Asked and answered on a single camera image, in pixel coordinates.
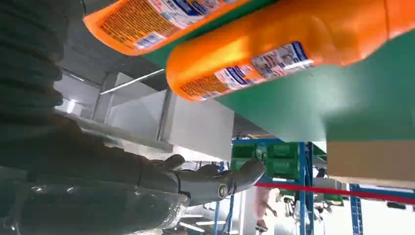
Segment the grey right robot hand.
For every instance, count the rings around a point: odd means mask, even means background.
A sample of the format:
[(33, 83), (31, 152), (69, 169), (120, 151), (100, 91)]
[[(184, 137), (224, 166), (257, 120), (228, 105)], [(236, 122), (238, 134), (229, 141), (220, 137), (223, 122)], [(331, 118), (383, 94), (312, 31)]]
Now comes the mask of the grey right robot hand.
[(175, 227), (186, 208), (251, 188), (260, 160), (220, 172), (108, 147), (69, 118), (0, 121), (3, 235), (139, 235)]

